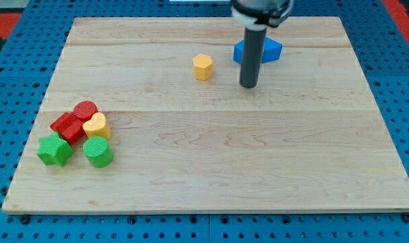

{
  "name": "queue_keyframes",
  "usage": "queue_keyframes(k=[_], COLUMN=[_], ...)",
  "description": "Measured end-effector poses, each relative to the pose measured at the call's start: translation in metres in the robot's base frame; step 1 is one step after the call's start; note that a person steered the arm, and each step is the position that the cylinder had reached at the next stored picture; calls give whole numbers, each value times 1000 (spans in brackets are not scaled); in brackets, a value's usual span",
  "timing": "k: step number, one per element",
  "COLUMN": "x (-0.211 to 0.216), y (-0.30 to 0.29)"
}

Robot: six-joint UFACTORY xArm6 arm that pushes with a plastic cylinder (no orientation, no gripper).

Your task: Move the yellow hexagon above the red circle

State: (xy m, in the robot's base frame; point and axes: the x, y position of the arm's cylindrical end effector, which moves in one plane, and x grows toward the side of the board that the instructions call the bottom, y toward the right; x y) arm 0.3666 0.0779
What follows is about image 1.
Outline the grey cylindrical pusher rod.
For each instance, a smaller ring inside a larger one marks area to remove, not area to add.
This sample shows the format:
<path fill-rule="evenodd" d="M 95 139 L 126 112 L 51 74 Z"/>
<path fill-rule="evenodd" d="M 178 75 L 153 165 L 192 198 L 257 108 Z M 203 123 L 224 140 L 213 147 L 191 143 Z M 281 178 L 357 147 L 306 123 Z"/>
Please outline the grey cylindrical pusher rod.
<path fill-rule="evenodd" d="M 240 69 L 240 85 L 244 88 L 254 88 L 258 83 L 261 60 L 265 47 L 267 29 L 244 31 L 244 48 Z"/>

